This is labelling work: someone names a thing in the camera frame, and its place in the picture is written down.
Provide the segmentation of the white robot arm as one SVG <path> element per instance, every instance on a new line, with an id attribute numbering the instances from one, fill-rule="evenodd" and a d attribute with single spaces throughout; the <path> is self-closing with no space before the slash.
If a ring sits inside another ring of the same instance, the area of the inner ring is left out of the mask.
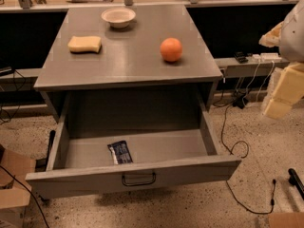
<path id="1" fill-rule="evenodd" d="M 284 117 L 304 97 L 304 0 L 285 19 L 259 39 L 262 46 L 279 48 L 290 63 L 281 72 L 274 90 L 268 94 L 263 114 L 272 119 Z"/>

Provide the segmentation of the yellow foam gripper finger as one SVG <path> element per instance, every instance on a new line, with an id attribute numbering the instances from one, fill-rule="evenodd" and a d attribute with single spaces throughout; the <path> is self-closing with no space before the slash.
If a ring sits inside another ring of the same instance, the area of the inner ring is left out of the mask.
<path id="1" fill-rule="evenodd" d="M 290 63 L 276 68 L 263 100 L 262 113 L 272 119 L 284 117 L 304 97 L 304 64 Z"/>
<path id="2" fill-rule="evenodd" d="M 259 39 L 259 44 L 267 48 L 278 47 L 280 44 L 280 34 L 282 29 L 282 22 L 278 23 L 266 34 Z"/>

